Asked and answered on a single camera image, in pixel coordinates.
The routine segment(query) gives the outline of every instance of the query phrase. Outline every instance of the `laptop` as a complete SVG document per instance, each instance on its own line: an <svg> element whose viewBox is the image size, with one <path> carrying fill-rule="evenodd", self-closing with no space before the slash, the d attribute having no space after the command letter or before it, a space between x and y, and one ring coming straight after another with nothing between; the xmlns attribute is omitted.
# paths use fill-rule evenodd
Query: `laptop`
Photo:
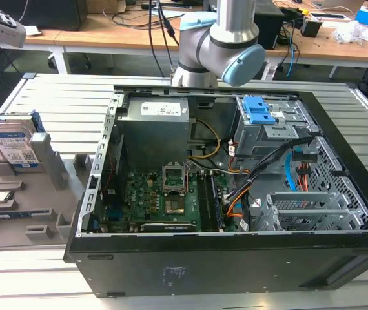
<svg viewBox="0 0 368 310"><path fill-rule="evenodd" d="M312 1L312 4L317 6L320 10L331 11L347 11L344 8L348 8L352 12L359 11L360 7L365 3L365 0L325 0L325 1ZM343 6L344 8L334 8L335 6Z"/></svg>

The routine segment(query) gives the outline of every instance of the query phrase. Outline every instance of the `blue cable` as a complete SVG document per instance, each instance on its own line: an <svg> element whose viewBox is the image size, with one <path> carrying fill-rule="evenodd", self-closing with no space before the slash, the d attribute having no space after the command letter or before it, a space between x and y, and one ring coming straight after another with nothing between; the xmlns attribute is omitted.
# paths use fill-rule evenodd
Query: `blue cable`
<svg viewBox="0 0 368 310"><path fill-rule="evenodd" d="M285 174L286 174L287 182L289 183L289 186L290 186L291 190L293 192L297 192L298 190L296 188L296 185L294 184L292 173L290 171L290 160L291 159L292 159L292 153L290 153L290 154L288 154L286 156L286 161L285 161Z"/></svg>
<svg viewBox="0 0 368 310"><path fill-rule="evenodd" d="M290 61L290 68L289 68L289 71L287 73L287 77L289 77L290 73L292 72L292 68L293 68L293 61L294 61L294 50L292 48L292 59Z"/></svg>

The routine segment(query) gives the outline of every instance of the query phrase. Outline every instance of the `hard drive label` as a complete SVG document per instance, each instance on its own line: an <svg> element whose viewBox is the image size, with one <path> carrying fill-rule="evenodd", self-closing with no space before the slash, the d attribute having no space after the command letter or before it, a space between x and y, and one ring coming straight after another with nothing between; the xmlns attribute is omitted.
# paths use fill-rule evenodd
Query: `hard drive label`
<svg viewBox="0 0 368 310"><path fill-rule="evenodd" d="M29 168L39 164L24 132L0 132L0 150L15 167Z"/></svg>

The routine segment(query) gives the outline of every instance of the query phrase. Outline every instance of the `black box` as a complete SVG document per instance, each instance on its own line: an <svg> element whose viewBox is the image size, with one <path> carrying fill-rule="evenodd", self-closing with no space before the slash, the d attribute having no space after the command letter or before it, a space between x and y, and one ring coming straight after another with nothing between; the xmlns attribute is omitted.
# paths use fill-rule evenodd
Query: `black box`
<svg viewBox="0 0 368 310"><path fill-rule="evenodd" d="M0 0L0 10L18 20L26 0ZM39 28L78 31L88 15L86 0L29 0L21 23Z"/></svg>
<svg viewBox="0 0 368 310"><path fill-rule="evenodd" d="M266 50L276 48L277 39L283 22L284 14L271 0L257 0L254 22L259 27L258 43Z"/></svg>

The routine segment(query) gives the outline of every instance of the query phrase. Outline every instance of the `sticker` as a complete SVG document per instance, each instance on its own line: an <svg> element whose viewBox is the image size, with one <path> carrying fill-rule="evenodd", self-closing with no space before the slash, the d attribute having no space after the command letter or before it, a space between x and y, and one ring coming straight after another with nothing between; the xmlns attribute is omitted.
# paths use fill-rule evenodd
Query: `sticker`
<svg viewBox="0 0 368 310"><path fill-rule="evenodd" d="M274 118L285 118L283 112L271 112L270 115Z"/></svg>
<svg viewBox="0 0 368 310"><path fill-rule="evenodd" d="M260 198L255 199L253 201L253 203L250 205L250 207L252 207L252 208L261 207L261 199Z"/></svg>
<svg viewBox="0 0 368 310"><path fill-rule="evenodd" d="M0 151L15 167L36 167L39 164L23 132L0 132Z"/></svg>
<svg viewBox="0 0 368 310"><path fill-rule="evenodd" d="M144 102L141 115L181 116L179 102Z"/></svg>
<svg viewBox="0 0 368 310"><path fill-rule="evenodd" d="M247 223L245 222L245 220L243 220L243 219L241 219L241 220L240 220L240 226L241 226L241 228L242 228L244 231L247 231L247 229L249 228L249 224L247 224Z"/></svg>
<svg viewBox="0 0 368 310"><path fill-rule="evenodd" d="M161 276L163 286L172 287L185 276L185 267L166 267Z"/></svg>
<svg viewBox="0 0 368 310"><path fill-rule="evenodd" d="M10 216L7 214L0 214L0 218L9 218Z"/></svg>

